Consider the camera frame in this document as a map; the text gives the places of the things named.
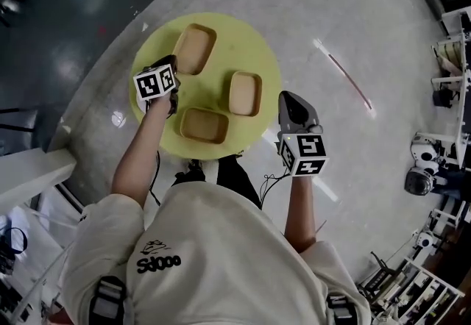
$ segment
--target wooden tray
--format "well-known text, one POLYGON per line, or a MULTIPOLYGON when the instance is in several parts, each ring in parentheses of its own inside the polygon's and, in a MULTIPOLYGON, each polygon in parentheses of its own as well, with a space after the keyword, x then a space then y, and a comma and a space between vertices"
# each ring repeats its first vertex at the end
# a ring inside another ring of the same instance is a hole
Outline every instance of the wooden tray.
POLYGON ((206 143, 223 143, 229 129, 229 118, 219 112, 204 108, 187 108, 180 124, 180 134, 185 138, 206 143))
POLYGON ((197 75, 202 72, 213 51, 216 31, 200 24, 190 24, 182 32, 174 48, 179 73, 197 75))
POLYGON ((235 115, 256 116, 262 100, 262 79, 254 73, 236 71, 230 81, 229 111, 235 115))

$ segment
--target wire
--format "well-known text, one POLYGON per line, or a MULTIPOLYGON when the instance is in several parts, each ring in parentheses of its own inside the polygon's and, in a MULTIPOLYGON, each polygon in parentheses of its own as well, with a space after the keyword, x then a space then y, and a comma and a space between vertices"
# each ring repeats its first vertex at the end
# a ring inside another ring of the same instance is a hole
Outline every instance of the wire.
POLYGON ((155 200, 155 202, 157 203, 158 206, 160 206, 160 201, 157 199, 157 197, 152 192, 152 190, 154 189, 154 184, 155 184, 155 180, 157 179, 159 169, 160 169, 160 153, 159 153, 159 151, 157 151, 157 169, 155 170, 154 179, 152 180, 152 183, 150 185, 149 192, 150 192, 151 196, 154 197, 154 200, 155 200))
POLYGON ((391 256, 390 258, 388 258, 388 259, 385 261, 385 263, 388 263, 396 254, 399 253, 399 251, 400 251, 402 248, 404 248, 407 244, 409 244, 409 243, 411 242, 411 240, 412 240, 413 238, 415 238, 415 237, 416 237, 416 235, 412 235, 409 240, 407 240, 403 245, 401 245, 400 248, 399 248, 398 250, 396 250, 396 252, 394 252, 394 253, 392 254, 392 256, 391 256))
POLYGON ((261 203, 261 206, 263 207, 263 204, 265 203, 265 198, 266 198, 266 195, 268 194, 268 192, 270 191, 270 189, 272 189, 275 184, 277 184, 278 182, 280 182, 282 179, 284 179, 285 177, 289 176, 289 174, 287 173, 288 172, 288 169, 285 170, 285 173, 280 176, 280 177, 275 177, 274 174, 271 174, 271 175, 265 175, 264 178, 265 178, 265 181, 262 183, 262 185, 260 186, 260 190, 259 190, 259 195, 260 195, 260 203, 261 203), (268 186, 268 183, 269 183, 269 180, 275 180, 275 182, 273 184, 271 184, 270 186, 268 186))

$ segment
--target equipment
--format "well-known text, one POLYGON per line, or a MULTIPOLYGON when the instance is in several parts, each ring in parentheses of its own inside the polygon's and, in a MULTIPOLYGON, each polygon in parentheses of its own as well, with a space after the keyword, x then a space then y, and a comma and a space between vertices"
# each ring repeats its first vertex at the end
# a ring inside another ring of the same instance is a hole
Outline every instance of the equipment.
POLYGON ((435 140, 416 135, 412 140, 411 153, 415 160, 430 162, 439 157, 440 146, 435 140))
POLYGON ((433 245, 433 236, 428 232, 420 232, 417 238, 416 245, 422 248, 427 248, 433 245))
POLYGON ((137 90, 138 104, 143 112, 149 109, 153 99, 171 92, 169 117, 177 113, 177 93, 180 81, 177 79, 176 74, 177 56, 169 54, 152 65, 144 67, 142 72, 134 75, 133 80, 137 90))
POLYGON ((415 162, 415 166, 417 168, 423 169, 425 172, 433 176, 438 173, 440 164, 435 161, 417 160, 415 162))
POLYGON ((406 175, 404 189, 415 196, 425 196, 433 187, 433 176, 425 170, 412 167, 406 175))
POLYGON ((313 176, 321 172, 329 158, 325 154, 317 112, 306 100, 289 91, 278 98, 277 150, 292 176, 313 176))
POLYGON ((13 268, 15 267, 16 254, 23 253, 28 248, 28 239, 24 232, 17 228, 11 227, 11 220, 8 219, 7 229, 4 234, 0 236, 0 273, 5 275, 12 275, 13 268), (23 236, 23 249, 17 250, 12 247, 12 231, 17 229, 23 236))

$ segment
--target black strap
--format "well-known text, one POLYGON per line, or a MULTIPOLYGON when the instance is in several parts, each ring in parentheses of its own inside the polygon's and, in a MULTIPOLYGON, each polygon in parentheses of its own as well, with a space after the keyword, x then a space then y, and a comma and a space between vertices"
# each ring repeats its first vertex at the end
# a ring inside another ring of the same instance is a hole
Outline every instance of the black strap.
POLYGON ((104 276, 90 302, 89 325, 123 325, 126 286, 117 276, 104 276))
POLYGON ((358 325, 355 305, 345 295, 329 294, 327 305, 333 311, 336 325, 358 325))
POLYGON ((13 254, 21 254, 23 253, 24 251, 26 251, 26 248, 28 248, 28 238, 26 237, 26 235, 24 234, 24 232, 19 229, 18 227, 10 227, 9 229, 7 229, 4 234, 1 236, 1 238, 4 240, 4 242, 10 247, 10 252, 12 252, 13 254), (11 235, 12 235, 12 229, 17 229, 19 232, 21 232, 21 234, 23 235, 23 249, 22 250, 17 250, 17 249, 14 249, 12 248, 11 246, 11 241, 10 243, 7 243, 7 237, 5 236, 7 234, 7 232, 10 231, 10 240, 11 240, 11 235))

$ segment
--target concrete floor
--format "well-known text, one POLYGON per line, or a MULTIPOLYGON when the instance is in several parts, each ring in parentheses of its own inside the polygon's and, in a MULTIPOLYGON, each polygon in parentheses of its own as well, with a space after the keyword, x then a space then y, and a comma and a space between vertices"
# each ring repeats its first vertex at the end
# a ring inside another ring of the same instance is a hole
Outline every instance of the concrete floor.
MULTIPOLYGON (((78 159, 68 187, 85 203, 108 193, 138 127, 128 99, 136 51, 165 22, 203 11, 254 26, 277 55, 283 87, 317 108, 330 156, 315 187, 317 224, 327 221, 319 236, 336 245, 355 278, 362 277, 371 268, 369 252, 392 255, 437 202, 403 189, 413 164, 411 138, 430 130, 435 118, 430 78, 437 67, 430 46, 443 36, 424 0, 154 0, 101 56, 63 116, 62 130, 71 130, 70 149, 78 159), (373 111, 314 39, 343 65, 373 111), (114 112, 126 117, 120 127, 112 123, 114 112)), ((270 143, 277 131, 274 120, 240 159, 257 189, 264 174, 283 172, 270 143)), ((181 164, 167 154, 162 160, 155 185, 160 198, 181 164)), ((289 187, 289 179, 279 183, 264 208, 280 229, 289 187)))
POLYGON ((0 129, 0 154, 47 149, 60 116, 96 61, 153 0, 26 0, 0 25, 0 124, 35 126, 33 135, 0 129))

